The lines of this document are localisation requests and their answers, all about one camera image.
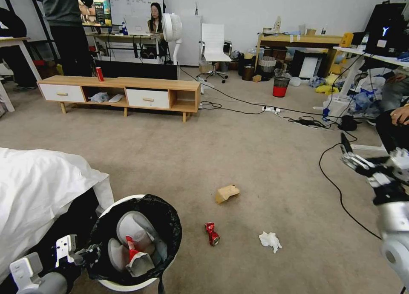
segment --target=sneaker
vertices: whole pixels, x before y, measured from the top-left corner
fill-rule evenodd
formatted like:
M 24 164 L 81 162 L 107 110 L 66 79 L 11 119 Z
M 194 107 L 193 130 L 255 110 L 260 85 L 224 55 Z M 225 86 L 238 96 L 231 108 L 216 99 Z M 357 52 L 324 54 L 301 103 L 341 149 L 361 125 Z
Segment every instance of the sneaker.
M 367 121 L 368 124 L 375 127 L 375 125 L 376 125 L 376 120 L 375 119 L 367 119 L 366 121 Z
M 34 90 L 36 88 L 37 88 L 36 86 L 20 86 L 20 85 L 17 85 L 16 88 L 14 89 L 14 91 L 15 92 L 28 92 L 28 91 Z

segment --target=man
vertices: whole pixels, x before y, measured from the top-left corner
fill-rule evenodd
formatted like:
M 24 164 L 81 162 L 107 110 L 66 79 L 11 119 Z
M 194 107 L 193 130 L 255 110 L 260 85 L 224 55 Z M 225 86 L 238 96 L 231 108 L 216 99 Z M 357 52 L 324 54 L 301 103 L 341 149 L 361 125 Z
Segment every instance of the man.
M 400 107 L 403 96 L 409 96 L 409 71 L 395 70 L 397 74 L 389 78 L 382 89 L 380 107 L 383 111 L 394 110 Z
M 78 0 L 37 0 L 43 4 L 60 53 L 64 75 L 91 76 L 91 56 L 82 27 Z M 91 7 L 94 0 L 81 0 Z
M 389 153 L 396 147 L 409 150 L 409 104 L 379 115 L 376 130 Z
M 24 22 L 9 10 L 0 8 L 0 23 L 0 36 L 27 36 Z M 26 91 L 36 88 L 37 80 L 35 79 L 19 46 L 0 48 L 0 63 L 2 59 L 14 73 L 14 80 L 17 83 L 17 91 Z

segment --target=white fan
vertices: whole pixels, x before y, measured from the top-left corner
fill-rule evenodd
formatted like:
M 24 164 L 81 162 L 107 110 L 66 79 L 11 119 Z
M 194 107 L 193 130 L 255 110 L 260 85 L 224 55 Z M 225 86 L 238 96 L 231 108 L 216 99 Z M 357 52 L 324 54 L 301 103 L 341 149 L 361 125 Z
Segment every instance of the white fan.
M 175 14 L 163 14 L 162 16 L 162 29 L 165 41 L 175 41 L 176 47 L 173 52 L 173 64 L 178 64 L 178 51 L 180 44 L 182 43 L 182 22 L 180 17 Z

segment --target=black garbage bag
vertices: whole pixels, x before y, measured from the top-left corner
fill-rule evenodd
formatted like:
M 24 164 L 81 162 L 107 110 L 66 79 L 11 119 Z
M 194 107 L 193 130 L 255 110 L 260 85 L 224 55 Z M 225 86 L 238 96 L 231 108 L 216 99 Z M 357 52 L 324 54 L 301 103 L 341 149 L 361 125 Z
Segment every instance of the black garbage bag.
M 132 277 L 128 271 L 118 272 L 111 264 L 108 255 L 108 242 L 118 239 L 117 223 L 129 211 L 141 212 L 156 229 L 161 239 L 167 244 L 167 258 L 145 274 Z M 102 216 L 95 224 L 89 237 L 88 246 L 101 244 L 101 257 L 97 263 L 88 266 L 91 279 L 109 280 L 120 285 L 137 285 L 151 278 L 159 278 L 159 292 L 163 291 L 162 274 L 175 258 L 182 240 L 182 226 L 179 216 L 170 204 L 162 198 L 147 194 L 141 199 L 131 199 L 120 203 Z

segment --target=power strip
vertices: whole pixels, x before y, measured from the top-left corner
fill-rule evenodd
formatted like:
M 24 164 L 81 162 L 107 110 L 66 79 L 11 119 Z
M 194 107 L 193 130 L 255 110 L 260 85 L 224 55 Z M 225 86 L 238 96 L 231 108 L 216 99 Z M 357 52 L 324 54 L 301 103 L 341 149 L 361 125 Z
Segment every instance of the power strip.
M 275 113 L 275 114 L 278 114 L 278 113 L 281 112 L 281 109 L 275 108 L 275 107 L 263 107 L 262 110 L 265 110 L 265 112 L 272 112 L 272 113 Z

